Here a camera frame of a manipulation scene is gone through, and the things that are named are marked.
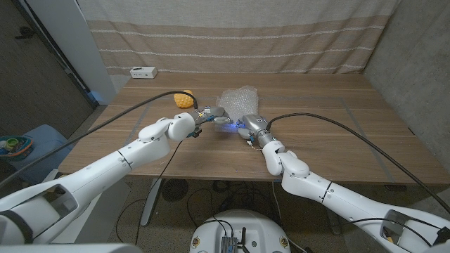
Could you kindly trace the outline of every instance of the white device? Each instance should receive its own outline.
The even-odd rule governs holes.
[[[158,71],[156,67],[133,67],[129,73],[133,78],[155,78]]]
[[[50,243],[73,220],[83,213],[99,193],[119,181],[131,170],[142,164],[152,162],[164,157],[170,152],[168,139],[182,141],[186,137],[196,137],[201,132],[201,124],[214,122],[215,124],[231,123],[228,114],[223,108],[206,107],[191,113],[181,113],[174,119],[162,118],[156,123],[145,127],[139,132],[139,138],[129,145],[101,158],[100,160],[80,169],[79,171],[61,179],[40,183],[35,186],[19,190],[0,199],[0,244],[46,244]],[[266,159],[269,172],[273,175],[283,173],[283,189],[293,195],[306,197],[322,203],[330,210],[339,214],[348,221],[370,218],[384,218],[398,221],[400,224],[389,221],[362,221],[356,226],[366,231],[385,249],[390,252],[425,252],[430,246],[421,240],[415,233],[404,228],[408,226],[421,234],[428,242],[433,243],[437,238],[439,228],[450,228],[450,221],[433,214],[386,205],[348,190],[336,183],[330,182],[309,170],[308,165],[297,159],[290,151],[284,151],[284,145],[277,141],[270,131],[266,130],[266,120],[259,115],[246,115],[242,118],[245,126],[239,128],[239,134],[250,141],[258,140]],[[223,219],[230,219],[232,223],[249,228],[249,236],[259,240],[274,240],[273,236],[285,236],[278,226],[272,226],[265,219],[253,214],[253,218],[241,219],[245,215],[235,215],[231,218],[223,215]],[[267,223],[267,227],[260,229],[257,223]],[[209,223],[214,228],[219,224]],[[384,236],[384,230],[397,235],[396,242],[390,242]],[[221,229],[215,228],[210,236],[216,252],[217,240],[221,240]],[[442,252],[450,250],[450,244],[433,247],[435,250],[444,248]],[[238,249],[232,252],[245,252]],[[279,252],[289,252],[289,245]]]

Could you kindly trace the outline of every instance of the power cord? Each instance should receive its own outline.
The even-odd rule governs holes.
[[[178,148],[180,147],[180,145],[181,145],[182,142],[183,142],[183,141],[180,141],[180,142],[178,143],[178,145],[176,146],[175,151],[174,151],[174,153],[172,154],[172,156],[170,157],[170,159],[169,159],[169,161],[167,162],[166,166],[164,167],[164,169],[162,170],[161,174],[158,176],[158,178],[156,179],[155,183],[152,185],[152,187],[151,187],[150,190],[148,191],[149,193],[151,193],[151,191],[153,190],[153,188],[156,186],[156,183],[158,182],[158,180],[161,179],[162,174],[163,174],[164,171],[166,171],[166,169],[168,168],[170,162],[171,162],[172,159],[174,158],[174,156],[175,156],[175,154],[176,154],[176,151],[178,150]],[[117,238],[119,238],[119,241],[120,241],[120,242],[124,242],[124,241],[120,238],[119,233],[117,232],[117,225],[119,224],[120,217],[122,217],[122,215],[124,214],[124,212],[125,212],[130,206],[132,206],[134,203],[139,202],[139,201],[143,201],[143,200],[146,201],[147,199],[141,199],[141,200],[133,201],[132,203],[128,204],[128,205],[122,210],[122,212],[120,213],[119,218],[117,219],[117,222],[115,223],[115,235],[117,236]],[[138,220],[138,229],[137,229],[137,232],[136,232],[136,239],[134,240],[134,244],[135,244],[135,245],[138,244],[139,230],[140,230],[140,228],[141,228],[141,220],[139,219],[139,220]]]
[[[146,200],[145,200],[145,199],[140,199],[140,200],[135,200],[135,201],[129,203],[129,204],[128,204],[121,212],[120,212],[119,218],[117,219],[117,222],[115,223],[115,235],[117,236],[117,238],[119,239],[119,241],[120,241],[121,243],[124,243],[124,240],[121,239],[121,237],[119,236],[119,232],[117,231],[117,226],[119,225],[120,218],[122,218],[122,215],[125,213],[125,211],[126,211],[130,206],[132,206],[134,203],[137,203],[137,202],[140,202],[140,201],[146,201]],[[138,238],[138,236],[136,236],[135,243],[134,243],[135,245],[137,244],[137,238]]]
[[[45,155],[41,156],[40,158],[36,159],[35,161],[30,162],[28,165],[25,165],[23,168],[17,170],[12,175],[10,175],[6,179],[4,179],[2,182],[0,182],[0,188],[3,188],[7,183],[11,182],[13,179],[15,179],[16,177],[21,175],[24,171],[26,171],[27,169],[29,169],[33,165],[37,164],[38,162],[41,162],[42,160],[46,159],[47,157],[50,157],[51,155],[55,154],[59,150],[62,150],[63,148],[66,148],[67,146],[72,145],[73,143],[75,143],[75,142],[79,141],[80,139],[84,138],[85,136],[88,136],[89,134],[92,134],[93,132],[95,132],[95,131],[99,130],[100,128],[106,126],[107,124],[115,121],[116,119],[118,119],[121,116],[127,114],[128,112],[131,112],[132,110],[137,109],[137,108],[141,107],[142,105],[145,105],[145,104],[147,104],[147,103],[149,103],[151,101],[154,101],[154,100],[156,100],[158,98],[161,98],[163,96],[170,95],[170,94],[183,94],[183,95],[190,96],[193,99],[193,101],[194,101],[194,105],[193,105],[194,109],[196,109],[196,110],[198,109],[197,100],[195,99],[194,96],[192,96],[192,94],[189,94],[189,93],[184,92],[184,91],[168,91],[168,92],[161,93],[160,95],[157,95],[157,96],[154,96],[152,98],[149,98],[149,99],[147,99],[147,100],[145,100],[143,102],[140,102],[137,105],[134,105],[134,106],[124,110],[123,112],[119,113],[118,115],[115,115],[114,117],[110,118],[109,120],[105,121],[104,123],[99,124],[98,126],[95,126],[94,128],[88,130],[84,134],[81,134],[80,136],[72,139],[71,141],[68,141],[68,142],[62,144],[61,146],[59,146],[59,147],[55,148],[54,150],[46,153]]]
[[[280,221],[281,221],[281,211],[280,211],[280,205],[278,203],[278,200],[276,198],[276,194],[275,194],[275,183],[272,181],[272,192],[274,193],[274,198],[275,198],[275,203],[276,203],[276,208],[278,209],[278,215],[280,216]],[[296,246],[298,249],[302,250],[304,253],[308,253],[305,249],[303,249],[302,247],[300,247],[299,245],[295,244],[295,242],[293,242],[290,238],[288,238],[289,242],[292,243],[294,246]]]
[[[322,120],[325,120],[327,122],[333,123],[333,124],[343,128],[343,129],[347,130],[351,134],[353,134],[356,137],[358,137],[359,139],[361,139],[363,142],[367,143],[373,149],[377,150],[382,156],[386,157],[391,163],[393,163],[395,166],[397,166],[399,169],[401,169],[406,175],[408,175],[410,178],[412,178],[419,186],[421,186],[423,189],[425,189],[450,214],[450,207],[448,206],[448,204],[445,201],[443,201],[438,195],[436,195],[434,192],[432,192],[420,179],[418,179],[416,176],[414,176],[414,174],[412,174],[408,169],[403,167],[394,158],[390,157],[381,148],[379,148],[375,144],[371,143],[367,138],[364,138],[361,134],[358,134],[357,132],[353,131],[352,129],[350,129],[348,126],[345,126],[344,124],[341,124],[341,123],[339,123],[339,122],[337,122],[335,120],[328,119],[327,117],[323,117],[323,116],[320,116],[320,115],[315,115],[315,114],[308,113],[308,112],[297,112],[297,113],[290,113],[290,114],[281,115],[281,116],[273,118],[267,124],[266,130],[270,130],[270,128],[272,126],[272,123],[274,123],[276,120],[283,119],[283,118],[286,118],[286,117],[292,117],[292,116],[310,116],[310,117],[315,117],[317,119],[322,119]]]
[[[228,221],[224,221],[224,220],[211,220],[211,221],[205,221],[205,222],[203,222],[202,224],[200,224],[199,227],[201,227],[201,226],[203,226],[203,225],[205,225],[205,224],[208,224],[208,223],[212,223],[212,222],[219,222],[219,223],[220,223],[220,222],[223,222],[223,223],[227,223],[228,226],[230,226],[230,228],[231,228],[231,237],[234,236],[233,226],[232,226]]]
[[[220,220],[216,219],[216,217],[214,216],[215,211],[214,211],[214,207],[212,206],[212,193],[211,193],[211,190],[210,190],[210,189],[201,188],[201,189],[199,189],[199,190],[196,190],[195,192],[193,192],[193,193],[189,196],[188,202],[186,203],[186,208],[187,208],[187,210],[188,210],[189,218],[191,218],[191,221],[192,221],[192,223],[194,223],[195,228],[198,228],[197,223],[194,221],[194,218],[192,217],[191,211],[189,211],[189,200],[191,200],[191,197],[194,196],[194,194],[196,194],[196,193],[198,193],[198,192],[200,192],[200,191],[202,191],[202,190],[206,190],[207,192],[210,193],[210,203],[211,203],[212,218],[214,218],[214,221],[219,222],[220,226],[222,226],[222,228],[223,228],[224,231],[225,231],[225,237],[227,237],[226,229],[225,229],[224,225],[221,223]]]
[[[274,182],[272,182],[272,190],[273,190],[273,192],[274,192],[274,197],[275,197],[275,201],[276,201],[276,206],[278,207],[278,210],[280,209],[280,205],[279,205],[279,203],[278,203],[278,200],[276,199],[276,195],[275,195],[275,184],[274,184]],[[391,219],[385,219],[385,218],[367,218],[367,219],[359,219],[359,220],[355,220],[355,221],[348,221],[348,222],[346,222],[346,223],[342,223],[341,225],[348,225],[348,224],[353,224],[353,223],[358,223],[358,222],[362,222],[362,221],[390,221],[390,222],[392,222],[392,223],[396,223],[396,224],[398,224],[398,225],[400,225],[400,226],[403,226],[404,228],[406,228],[406,229],[409,229],[411,232],[413,232],[413,233],[415,233],[420,239],[422,239],[429,247],[431,247],[432,245],[420,234],[420,233],[418,233],[417,231],[415,231],[415,230],[413,230],[412,228],[410,228],[409,226],[407,226],[407,225],[405,225],[405,224],[402,224],[401,222],[398,222],[398,221],[395,221],[395,220],[391,220]],[[424,224],[426,224],[426,225],[429,225],[429,226],[432,226],[432,227],[435,227],[435,228],[437,228],[436,226],[434,226],[434,225],[432,225],[432,224],[429,224],[428,222],[425,222],[425,221],[421,221],[421,220],[415,220],[415,221],[419,221],[419,222],[421,222],[421,223],[424,223]],[[301,250],[303,250],[303,252],[305,252],[305,253],[307,253],[307,251],[306,250],[304,250],[304,249],[302,249],[301,247],[299,247],[298,245],[296,245],[295,243],[293,243],[296,247],[298,247],[299,249],[301,249]]]

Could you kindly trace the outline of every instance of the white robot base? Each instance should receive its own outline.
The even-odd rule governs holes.
[[[227,237],[220,223],[211,217],[195,230],[190,253],[290,252],[288,237],[283,229],[262,214],[233,209],[215,217],[229,223],[221,223],[226,229]]]

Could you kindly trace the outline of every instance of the white wall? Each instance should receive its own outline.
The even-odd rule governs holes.
[[[117,94],[75,0],[27,0],[101,105]]]

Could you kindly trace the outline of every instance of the robotic arm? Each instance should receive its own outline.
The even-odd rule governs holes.
[[[0,199],[0,245],[44,244],[56,238],[104,190],[143,164],[170,152],[168,139],[198,136],[204,122],[231,123],[223,108],[206,107],[162,118],[129,145],[61,179]]]
[[[446,241],[447,238],[441,235],[450,228],[450,221],[427,212],[370,200],[311,172],[305,162],[294,152],[285,151],[284,145],[266,130],[263,117],[246,115],[238,126],[243,138],[251,142],[258,140],[269,172],[274,176],[283,175],[281,185],[284,190],[315,200],[350,222],[367,219],[354,224],[388,251],[424,252],[434,242]]]

